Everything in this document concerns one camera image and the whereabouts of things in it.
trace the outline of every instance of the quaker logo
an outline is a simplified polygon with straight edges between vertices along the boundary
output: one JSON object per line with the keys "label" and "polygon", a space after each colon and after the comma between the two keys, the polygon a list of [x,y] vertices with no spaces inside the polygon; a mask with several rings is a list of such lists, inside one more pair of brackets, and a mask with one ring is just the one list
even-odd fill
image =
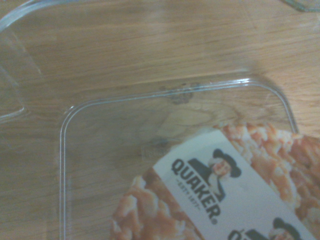
{"label": "quaker logo", "polygon": [[[187,162],[177,159],[172,164],[171,170],[186,185],[189,185],[200,200],[212,224],[217,224],[215,217],[221,213],[219,202],[226,196],[221,179],[237,178],[241,175],[241,170],[237,167],[236,161],[231,156],[224,154],[220,149],[216,149],[212,158],[208,161],[208,166],[196,158]],[[182,182],[179,180],[178,182],[180,188],[183,189]]]}
{"label": "quaker logo", "polygon": [[294,226],[285,223],[281,218],[277,217],[273,220],[273,229],[270,230],[268,237],[265,237],[255,229],[246,231],[233,230],[228,240],[302,240],[300,233]]}
{"label": "quaker logo", "polygon": [[221,181],[227,180],[228,177],[238,178],[241,175],[241,169],[237,167],[236,161],[231,156],[224,154],[220,149],[214,150],[212,156],[208,166],[196,158],[189,160],[188,163],[205,180],[210,191],[221,202],[226,197]]}

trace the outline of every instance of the black hat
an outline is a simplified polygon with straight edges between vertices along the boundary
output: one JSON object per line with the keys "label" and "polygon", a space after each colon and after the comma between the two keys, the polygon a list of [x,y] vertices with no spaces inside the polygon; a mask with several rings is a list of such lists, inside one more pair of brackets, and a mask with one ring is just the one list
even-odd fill
{"label": "black hat", "polygon": [[228,164],[231,166],[231,172],[230,177],[237,178],[241,175],[241,169],[237,167],[236,161],[229,156],[228,154],[224,154],[220,149],[216,149],[213,152],[213,158],[222,158],[228,162]]}
{"label": "black hat", "polygon": [[285,223],[280,217],[273,220],[273,228],[284,229],[294,238],[294,240],[302,240],[300,238],[300,233],[295,229],[295,227],[289,223]]}

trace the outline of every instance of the wooden surface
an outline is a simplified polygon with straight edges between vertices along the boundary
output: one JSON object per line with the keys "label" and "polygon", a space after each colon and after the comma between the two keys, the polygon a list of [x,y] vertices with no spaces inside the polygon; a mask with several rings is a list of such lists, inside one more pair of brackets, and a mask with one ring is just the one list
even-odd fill
{"label": "wooden surface", "polygon": [[[22,2],[1,1],[0,15]],[[320,15],[297,12],[280,0],[107,0],[23,17],[0,36],[6,72],[1,79],[16,83],[10,88],[1,82],[8,88],[1,113],[25,107],[21,117],[1,124],[0,238],[59,239],[59,132],[66,113],[88,101],[144,91],[144,85],[128,86],[154,83],[145,90],[170,91],[189,77],[264,76],[286,95],[300,133],[320,137],[319,42]],[[152,164],[141,162],[141,144],[154,136],[182,138],[194,126],[228,119],[267,120],[288,129],[279,99],[250,89],[93,107],[77,115],[66,154],[67,236],[108,238],[108,216],[119,197],[132,177]],[[243,115],[248,102],[248,114],[255,117]],[[219,111],[204,113],[212,105]],[[124,113],[132,109],[130,122],[139,126],[138,133],[126,122]],[[150,121],[144,121],[145,109]],[[199,120],[181,119],[190,111],[198,111]],[[126,133],[119,138],[106,130],[115,116],[120,120],[114,126],[122,123]],[[177,121],[183,126],[175,126]]]}

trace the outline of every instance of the white label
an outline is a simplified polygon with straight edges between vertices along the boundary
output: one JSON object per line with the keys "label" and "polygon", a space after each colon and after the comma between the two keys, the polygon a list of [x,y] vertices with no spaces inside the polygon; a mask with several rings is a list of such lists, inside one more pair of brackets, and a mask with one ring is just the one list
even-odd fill
{"label": "white label", "polygon": [[205,240],[316,240],[219,130],[175,147],[153,168]]}

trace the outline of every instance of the quaker man illustration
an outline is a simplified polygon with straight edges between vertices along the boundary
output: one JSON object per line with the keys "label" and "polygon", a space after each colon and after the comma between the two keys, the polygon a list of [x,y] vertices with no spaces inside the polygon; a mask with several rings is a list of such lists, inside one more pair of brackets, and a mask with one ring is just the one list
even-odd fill
{"label": "quaker man illustration", "polygon": [[208,161],[208,166],[196,158],[189,160],[188,163],[206,181],[219,202],[226,196],[221,182],[229,177],[238,178],[241,175],[241,169],[237,167],[236,161],[220,149],[214,150],[212,158]]}
{"label": "quaker man illustration", "polygon": [[302,240],[300,233],[289,223],[285,223],[280,217],[273,220],[273,229],[266,238],[255,229],[245,233],[251,240]]}

